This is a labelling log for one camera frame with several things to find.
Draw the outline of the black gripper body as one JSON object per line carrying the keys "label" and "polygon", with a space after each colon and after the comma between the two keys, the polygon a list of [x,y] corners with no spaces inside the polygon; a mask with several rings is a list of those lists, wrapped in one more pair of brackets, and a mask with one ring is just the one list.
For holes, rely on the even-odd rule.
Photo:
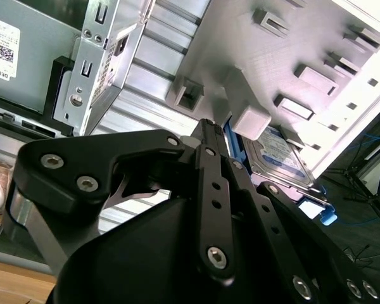
{"label": "black gripper body", "polygon": [[273,259],[241,214],[232,216],[230,286],[198,267],[194,206],[164,202],[78,249],[49,303],[290,303]]}

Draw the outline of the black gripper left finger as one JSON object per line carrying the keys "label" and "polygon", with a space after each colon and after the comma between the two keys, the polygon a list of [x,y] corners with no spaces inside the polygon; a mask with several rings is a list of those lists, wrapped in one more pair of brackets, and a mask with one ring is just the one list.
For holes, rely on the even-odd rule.
{"label": "black gripper left finger", "polygon": [[83,245],[164,202],[196,211],[198,267],[234,279],[229,158],[220,126],[201,120],[187,140],[166,130],[34,141],[17,156],[6,213],[59,277]]}

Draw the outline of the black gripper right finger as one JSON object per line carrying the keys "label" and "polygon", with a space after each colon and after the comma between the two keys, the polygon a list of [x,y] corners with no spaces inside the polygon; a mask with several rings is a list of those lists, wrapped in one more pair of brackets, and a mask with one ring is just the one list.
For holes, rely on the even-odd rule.
{"label": "black gripper right finger", "polygon": [[380,289],[287,195],[227,158],[238,303],[380,303]]}

